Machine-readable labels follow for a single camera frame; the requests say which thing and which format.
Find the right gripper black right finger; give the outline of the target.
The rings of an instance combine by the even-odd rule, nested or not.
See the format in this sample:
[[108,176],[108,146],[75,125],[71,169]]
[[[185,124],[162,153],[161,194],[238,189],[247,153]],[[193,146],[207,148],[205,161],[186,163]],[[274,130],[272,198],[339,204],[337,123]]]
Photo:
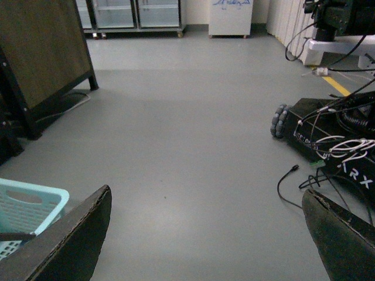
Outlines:
[[330,280],[374,280],[374,226],[313,189],[302,210]]

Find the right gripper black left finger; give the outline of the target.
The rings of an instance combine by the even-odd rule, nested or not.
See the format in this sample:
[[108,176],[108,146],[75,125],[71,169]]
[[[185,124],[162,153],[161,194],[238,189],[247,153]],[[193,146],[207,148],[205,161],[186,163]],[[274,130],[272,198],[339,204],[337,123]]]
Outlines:
[[104,185],[36,238],[1,260],[1,280],[90,280],[110,224]]

